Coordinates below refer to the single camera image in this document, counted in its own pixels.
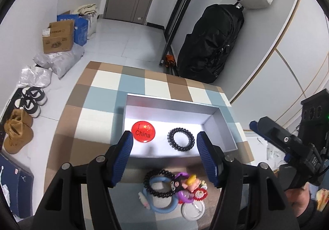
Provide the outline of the right hand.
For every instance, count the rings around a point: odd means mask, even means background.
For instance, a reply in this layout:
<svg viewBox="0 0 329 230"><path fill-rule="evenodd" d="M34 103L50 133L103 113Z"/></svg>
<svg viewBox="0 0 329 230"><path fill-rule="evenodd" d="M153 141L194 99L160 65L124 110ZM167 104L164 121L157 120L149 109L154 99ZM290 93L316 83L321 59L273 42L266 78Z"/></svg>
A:
<svg viewBox="0 0 329 230"><path fill-rule="evenodd" d="M295 216L299 217L307 209L311 199L309 183L305 183L301 188L288 189L285 194Z"/></svg>

